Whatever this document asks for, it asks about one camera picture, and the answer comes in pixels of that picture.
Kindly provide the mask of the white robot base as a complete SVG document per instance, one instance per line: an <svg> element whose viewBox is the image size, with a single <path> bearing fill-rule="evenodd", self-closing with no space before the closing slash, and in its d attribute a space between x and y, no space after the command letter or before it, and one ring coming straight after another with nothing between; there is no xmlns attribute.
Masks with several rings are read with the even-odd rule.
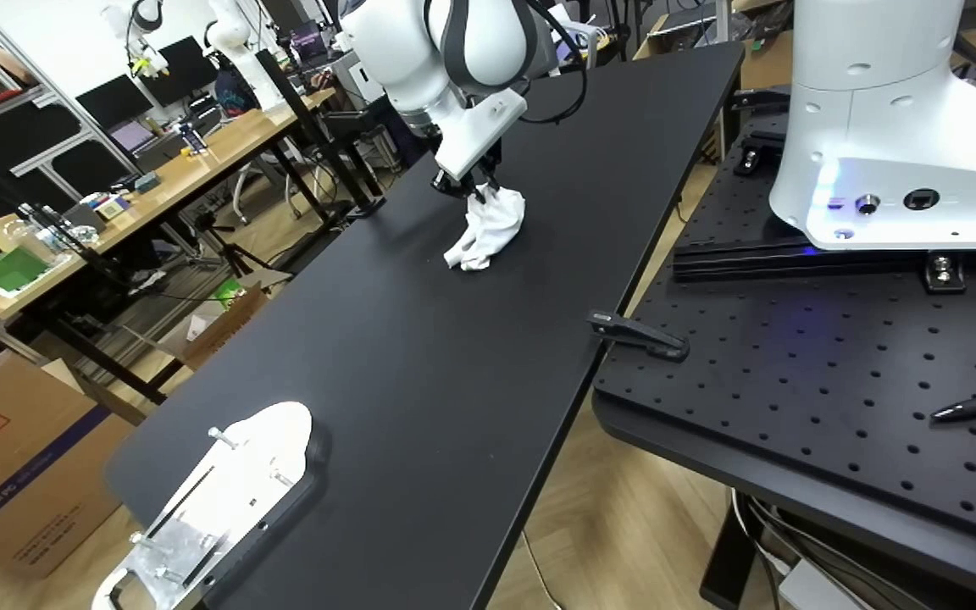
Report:
<svg viewBox="0 0 976 610"><path fill-rule="evenodd" d="M794 0L769 211L820 251L976 251L976 86L964 0Z"/></svg>

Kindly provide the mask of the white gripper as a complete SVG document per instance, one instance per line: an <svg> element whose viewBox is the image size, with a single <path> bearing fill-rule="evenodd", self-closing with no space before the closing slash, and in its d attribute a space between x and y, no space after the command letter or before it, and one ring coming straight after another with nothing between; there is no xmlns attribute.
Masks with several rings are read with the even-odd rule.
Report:
<svg viewBox="0 0 976 610"><path fill-rule="evenodd" d="M453 91L432 102L432 123L436 128L436 188L459 188L490 145L525 117L528 102L519 91L490 91L488 98L466 106Z"/></svg>

